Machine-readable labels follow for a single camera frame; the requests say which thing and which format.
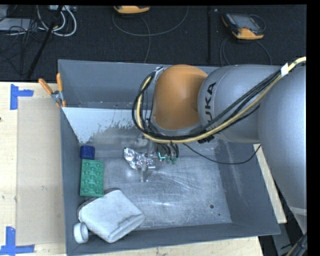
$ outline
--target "black cable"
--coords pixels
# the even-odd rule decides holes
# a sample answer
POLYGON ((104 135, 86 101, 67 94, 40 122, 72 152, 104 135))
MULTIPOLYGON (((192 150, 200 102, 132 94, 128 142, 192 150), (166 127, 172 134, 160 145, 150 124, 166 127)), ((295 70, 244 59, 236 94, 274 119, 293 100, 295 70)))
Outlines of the black cable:
POLYGON ((10 16, 10 15, 15 11, 15 9, 17 8, 17 6, 18 6, 18 4, 16 4, 16 5, 13 7, 13 9, 10 11, 10 13, 8 13, 9 8, 6 9, 6 14, 5 14, 5 16, 0 17, 0 22, 2 22, 4 19, 6 19, 8 16, 10 16))
POLYGON ((166 135, 162 135, 162 134, 158 134, 156 132, 150 132, 150 131, 147 131, 146 129, 142 129, 138 126, 137 124, 137 121, 135 119, 135 115, 134 115, 134 112, 135 112, 135 108, 136 108, 136 104, 138 102, 138 98, 140 97, 141 94, 144 93, 144 91, 150 86, 151 84, 151 80, 153 79, 153 77, 150 79, 150 82, 144 87, 143 90, 141 90, 143 84, 145 83, 146 79, 149 77, 146 77, 143 81, 143 83, 141 84, 140 86, 140 92, 138 94, 138 96, 135 98, 135 101, 133 103, 133 107, 132 107, 132 119, 133 119, 133 122, 135 123, 136 127, 142 131, 143 133, 145 134, 148 134, 150 136, 153 136, 153 137, 160 137, 162 139, 168 139, 168 140, 179 140, 179 139, 188 139, 188 138, 191 138, 191 137, 195 137, 195 136, 198 136, 198 135, 201 135, 203 133, 206 132, 206 129, 208 127, 210 127, 211 125, 213 125, 215 122, 217 122, 222 116, 224 116, 227 112, 229 112, 233 107, 235 107, 237 104, 239 104, 241 101, 243 101, 246 97, 250 96, 247 100, 251 100, 254 96, 255 96, 255 92, 259 92, 259 90, 261 88, 265 88, 267 85, 269 85, 278 75, 279 75, 279 72, 280 71, 276 71, 274 72, 273 74, 271 74, 269 77, 265 78, 262 82, 260 82, 258 85, 256 85, 254 88, 252 88, 251 90, 249 90, 247 93, 245 93, 242 97, 240 97, 238 100, 236 100, 232 105, 230 105, 228 108, 226 108, 221 114, 219 114, 216 118, 214 118, 214 120, 212 120, 211 122, 209 122, 207 125, 205 125, 201 131, 197 132, 197 133, 194 133, 194 134, 189 134, 189 135, 183 135, 183 136, 166 136, 166 135))
POLYGON ((63 4, 60 4, 60 5, 58 6, 58 8, 57 8, 57 14, 56 14, 55 17, 54 17, 55 19, 51 22, 50 27, 49 27, 49 30, 48 30, 47 33, 45 34, 45 38, 44 38, 44 40, 43 40, 43 42, 42 42, 42 44, 41 44, 41 46, 40 46, 37 54, 36 54, 35 57, 34 57, 33 62, 31 63, 31 66, 30 66, 29 71, 28 71, 28 73, 27 73, 27 77, 26 77, 27 79, 29 79, 29 78, 31 77, 31 75, 33 74, 33 72, 34 72, 34 70, 35 70, 35 68, 36 68, 36 65, 37 65, 37 63, 38 63, 38 60, 39 60, 39 58, 40 58, 40 56, 41 56, 41 54, 42 54, 42 52, 43 52, 43 50, 44 50, 47 42, 48 42, 48 39, 49 39, 49 37, 50 37, 50 35, 51 35, 51 32, 52 32, 53 29, 54 29, 55 22, 56 22, 56 20, 58 20, 58 18, 59 18, 58 15, 59 15, 60 12, 62 11, 62 8, 63 8, 63 7, 64 7, 63 4))
POLYGON ((141 20, 144 22, 145 26, 146 26, 146 29, 148 30, 148 35, 149 35, 149 43, 148 43, 148 50, 146 51, 146 55, 145 55, 145 58, 144 58, 144 61, 143 63, 145 64, 147 62, 147 59, 148 59, 148 55, 149 55, 149 52, 150 52, 150 47, 151 47, 151 33, 150 33, 150 29, 149 29, 149 26, 148 26, 148 23, 145 21, 145 19, 143 17, 141 17, 141 20))
MULTIPOLYGON (((231 65, 231 63, 228 61, 227 57, 226 57, 226 50, 225 50, 225 47, 226 47, 226 44, 227 44, 227 41, 231 38, 231 36, 229 35, 228 37, 226 37, 221 45, 220 45, 220 51, 219 51, 219 56, 220 56, 220 64, 221 66, 223 67, 225 65, 224 62, 226 62, 227 65, 231 65)), ((255 43, 257 43, 266 53, 268 59, 269 59, 269 64, 272 65, 272 58, 271 58, 271 55, 270 53, 268 52, 268 50, 266 49, 266 47, 264 47, 258 40, 254 40, 255 43)))
POLYGON ((264 21, 263 18, 261 18, 261 17, 258 16, 258 15, 255 15, 255 14, 250 14, 249 16, 251 16, 251 17, 256 17, 256 18, 258 18, 258 19, 263 23, 263 28, 260 29, 261 32, 263 32, 263 31, 266 30, 267 25, 266 25, 266 22, 264 21))
POLYGON ((176 26, 174 26, 173 28, 171 28, 169 30, 166 30, 166 31, 163 31, 163 32, 159 32, 159 33, 136 34, 136 33, 131 33, 131 32, 125 31, 125 30, 123 30, 122 28, 120 28, 116 24, 116 22, 115 22, 115 14, 112 15, 112 22, 113 22, 114 26, 117 29, 119 29, 120 31, 122 31, 123 33, 126 33, 128 35, 136 36, 136 37, 153 37, 153 36, 159 36, 159 35, 163 35, 163 34, 169 33, 171 31, 175 30, 176 28, 178 28, 185 21, 187 15, 188 15, 188 11, 189 11, 189 6, 186 7, 186 12, 185 12, 185 15, 184 15, 183 19, 176 26))
POLYGON ((242 162, 220 162, 220 161, 216 161, 216 160, 213 160, 197 151, 195 151, 192 147, 190 147, 189 145, 183 143, 183 145, 185 145, 187 148, 189 148, 192 152, 196 153, 197 155, 199 155, 200 157, 203 157, 211 162, 214 162, 214 163, 217 163, 217 164, 221 164, 221 165, 240 165, 240 164, 244 164, 244 163, 247 163, 249 162, 254 156, 255 154, 258 152, 258 150, 260 149, 261 145, 258 146, 258 148, 255 150, 255 152, 253 153, 252 156, 250 156, 247 160, 245 161, 242 161, 242 162))

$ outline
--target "black electrical cable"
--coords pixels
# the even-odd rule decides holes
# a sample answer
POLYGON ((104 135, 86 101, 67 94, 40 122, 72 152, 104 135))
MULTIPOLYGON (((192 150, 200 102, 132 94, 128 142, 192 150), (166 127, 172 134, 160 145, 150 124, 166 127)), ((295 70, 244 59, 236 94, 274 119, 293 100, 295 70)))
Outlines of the black electrical cable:
POLYGON ((189 11, 189 6, 186 7, 186 12, 185 12, 185 15, 183 17, 183 19, 176 25, 174 26, 173 28, 171 29, 168 29, 166 31, 163 31, 163 32, 159 32, 159 33, 148 33, 148 34, 136 34, 136 33, 131 33, 131 32, 128 32, 128 31, 125 31, 123 30, 122 28, 120 28, 116 22, 115 22, 115 14, 112 15, 112 22, 114 24, 114 26, 119 29, 120 31, 122 31, 123 33, 126 33, 128 35, 131 35, 131 36, 136 36, 136 37, 153 37, 153 36, 159 36, 159 35, 163 35, 163 34, 166 34, 166 33, 169 33, 173 30, 175 30, 176 28, 178 28, 186 19, 187 15, 188 15, 188 11, 189 11))
MULTIPOLYGON (((231 65, 231 63, 228 61, 228 59, 227 59, 227 57, 226 57, 226 50, 225 50, 227 41, 228 41, 230 38, 231 38, 231 36, 229 35, 228 37, 226 37, 226 38, 222 41, 222 43, 221 43, 221 45, 220 45, 219 56, 220 56, 220 64, 221 64, 222 67, 225 66, 225 63, 226 63, 227 65, 231 65)), ((269 59, 269 64, 272 65, 272 64, 273 64, 273 63, 272 63, 272 58, 271 58, 270 53, 269 53, 268 50, 266 49, 266 47, 263 46, 258 40, 254 40, 254 42, 255 42, 256 44, 258 44, 258 45, 265 51, 265 53, 266 53, 266 55, 267 55, 267 57, 268 57, 268 59, 269 59)))
POLYGON ((251 16, 251 17, 256 17, 256 18, 258 18, 258 19, 263 23, 263 28, 261 28, 261 30, 260 30, 261 32, 263 32, 263 31, 266 30, 267 25, 266 25, 266 22, 264 21, 263 18, 261 18, 261 17, 258 16, 258 15, 255 15, 255 14, 250 14, 249 16, 251 16))
POLYGON ((151 33, 150 33, 150 28, 149 28, 148 23, 146 22, 146 20, 141 16, 140 16, 140 18, 144 22, 144 24, 146 26, 146 29, 148 30, 148 35, 149 35, 149 37, 148 37, 149 38, 148 50, 146 51, 146 55, 145 55, 145 58, 144 58, 144 61, 143 61, 143 63, 145 64, 147 62, 148 55, 149 55, 149 52, 150 52, 150 47, 151 47, 151 33))
POLYGON ((17 8, 17 4, 13 7, 13 9, 10 11, 10 13, 8 13, 8 11, 9 11, 9 8, 8 9, 6 9, 6 14, 5 14, 5 16, 3 16, 3 17, 0 17, 0 22, 2 22, 4 19, 6 19, 8 16, 10 16, 14 11, 15 11, 15 9, 17 8))
POLYGON ((255 154, 258 152, 258 150, 260 149, 261 145, 258 146, 258 148, 255 150, 255 152, 253 153, 252 156, 250 156, 247 160, 245 161, 241 161, 241 162, 220 162, 220 161, 216 161, 216 160, 213 160, 197 151, 195 151, 192 147, 190 147, 189 145, 187 145, 186 143, 183 143, 183 145, 185 145, 187 148, 189 148, 192 152, 196 153, 197 155, 199 155, 200 157, 203 157, 211 162, 214 162, 214 163, 217 163, 217 164, 221 164, 221 165, 240 165, 240 164, 244 164, 244 163, 247 163, 249 162, 254 156, 255 154))
POLYGON ((197 136, 197 135, 200 135, 204 132, 206 132, 206 128, 210 127, 211 125, 213 125, 215 122, 217 122, 222 116, 224 116, 228 111, 230 111, 233 107, 235 107, 237 104, 239 104, 242 100, 244 100, 246 97, 250 96, 248 98, 248 101, 251 100, 253 97, 254 97, 254 93, 255 91, 259 91, 259 89, 262 87, 266 87, 268 84, 270 84, 276 77, 277 75, 279 75, 279 72, 280 71, 277 71, 273 74, 271 74, 269 77, 267 77, 266 79, 264 79, 262 82, 260 82, 258 85, 256 85, 254 88, 252 88, 250 91, 248 91, 247 93, 245 93, 242 97, 240 97, 238 100, 236 100, 232 105, 230 105, 227 109, 225 109, 225 111, 223 111, 220 115, 218 115, 214 120, 212 120, 210 123, 208 123, 207 125, 204 126, 204 128, 202 129, 202 131, 198 132, 198 133, 195 133, 195 134, 190 134, 190 135, 183 135, 183 136, 165 136, 165 135, 162 135, 162 134, 158 134, 158 133, 155 133, 155 132, 150 132, 150 131, 147 131, 146 129, 142 129, 138 126, 137 124, 137 121, 135 119, 135 115, 134 115, 134 112, 135 112, 135 107, 136 107, 136 104, 138 102, 138 98, 140 97, 141 94, 144 93, 144 91, 150 86, 151 84, 151 80, 152 78, 150 79, 150 82, 144 87, 143 90, 141 90, 141 87, 142 85, 145 83, 146 79, 143 81, 143 83, 141 84, 141 87, 140 87, 140 92, 138 94, 138 96, 136 97, 134 103, 133 103, 133 107, 132 107, 132 119, 133 119, 133 122, 135 123, 135 125, 137 126, 137 128, 144 132, 145 134, 148 134, 148 135, 151 135, 151 136, 156 136, 156 137, 160 137, 160 138, 163 138, 163 139, 168 139, 168 140, 178 140, 178 139, 187 139, 187 138, 191 138, 191 137, 194 137, 194 136, 197 136))

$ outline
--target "white cable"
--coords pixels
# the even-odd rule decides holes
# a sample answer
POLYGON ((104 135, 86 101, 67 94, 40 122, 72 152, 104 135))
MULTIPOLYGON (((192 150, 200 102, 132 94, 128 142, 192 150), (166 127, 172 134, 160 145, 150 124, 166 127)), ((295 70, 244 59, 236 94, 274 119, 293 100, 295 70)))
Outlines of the white cable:
MULTIPOLYGON (((43 27, 38 27, 38 29, 48 31, 48 30, 49 30, 49 27, 48 27, 48 26, 44 23, 44 21, 42 20, 42 18, 41 18, 41 16, 40 16, 39 6, 38 6, 38 5, 36 6, 36 10, 37 10, 36 13, 37 13, 37 15, 38 15, 38 18, 39 18, 41 24, 44 26, 44 28, 43 28, 43 27)), ((65 24, 66 24, 66 17, 65 17, 65 15, 64 15, 64 13, 61 11, 60 14, 62 15, 63 24, 62 24, 60 27, 53 29, 53 31, 59 31, 59 30, 63 29, 63 27, 64 27, 65 24)))
POLYGON ((52 31, 52 33, 56 36, 59 36, 59 37, 70 37, 77 31, 77 21, 76 21, 76 17, 74 16, 74 14, 68 8, 64 7, 64 9, 66 9, 66 11, 70 14, 70 16, 73 19, 73 23, 74 23, 73 31, 70 32, 69 34, 59 34, 59 33, 55 33, 54 31, 52 31))
MULTIPOLYGON (((61 25, 60 27, 58 27, 58 28, 54 28, 53 31, 59 31, 59 30, 63 29, 64 26, 66 25, 66 17, 65 17, 65 15, 64 15, 63 12, 61 12, 61 16, 62 16, 62 19, 63 19, 62 25, 61 25)), ((42 25, 43 25, 45 28, 43 28, 43 27, 38 27, 38 29, 48 31, 49 28, 48 28, 48 27, 46 26, 46 24, 42 21, 42 19, 40 19, 40 21, 41 21, 42 25)))
MULTIPOLYGON (((64 8, 64 9, 70 14, 70 16, 72 17, 72 20, 73 20, 73 23, 74 23, 74 28, 73 28, 72 32, 70 32, 70 33, 68 33, 68 34, 56 33, 56 31, 61 30, 61 29, 65 26, 65 24, 66 24, 65 15, 64 15, 63 12, 61 11, 61 15, 62 15, 62 17, 63 17, 63 24, 62 24, 61 27, 56 28, 56 29, 53 29, 53 30, 52 30, 52 34, 54 34, 54 35, 56 35, 56 36, 59 36, 59 37, 70 37, 70 36, 72 36, 72 35, 76 32, 76 30, 77 30, 77 21, 76 21, 76 17, 74 16, 74 14, 73 14, 68 8, 66 8, 65 6, 64 6, 63 8, 64 8)), ((45 28, 45 29, 43 29, 43 28, 41 28, 41 29, 48 31, 49 28, 48 28, 48 27, 46 26, 46 24, 42 21, 38 6, 37 6, 37 15, 38 15, 38 18, 39 18, 40 21, 41 21, 41 24, 42 24, 42 25, 44 26, 44 28, 45 28)))

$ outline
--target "white towel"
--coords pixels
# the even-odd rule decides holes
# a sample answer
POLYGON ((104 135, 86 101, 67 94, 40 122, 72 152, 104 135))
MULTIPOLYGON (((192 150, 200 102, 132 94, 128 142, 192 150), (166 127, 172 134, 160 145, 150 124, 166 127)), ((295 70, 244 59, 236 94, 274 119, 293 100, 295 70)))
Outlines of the white towel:
POLYGON ((145 215, 120 190, 85 204, 78 212, 81 222, 108 243, 113 243, 139 227, 145 215))

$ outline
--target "bin floor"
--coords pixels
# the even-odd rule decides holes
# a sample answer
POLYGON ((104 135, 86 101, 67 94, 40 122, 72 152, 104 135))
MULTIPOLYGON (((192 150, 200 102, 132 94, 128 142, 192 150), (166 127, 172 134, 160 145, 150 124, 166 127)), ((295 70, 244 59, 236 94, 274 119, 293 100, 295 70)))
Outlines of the bin floor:
POLYGON ((145 214, 141 230, 231 223, 218 165, 200 156, 157 162, 146 182, 123 158, 104 161, 104 189, 120 188, 145 214))

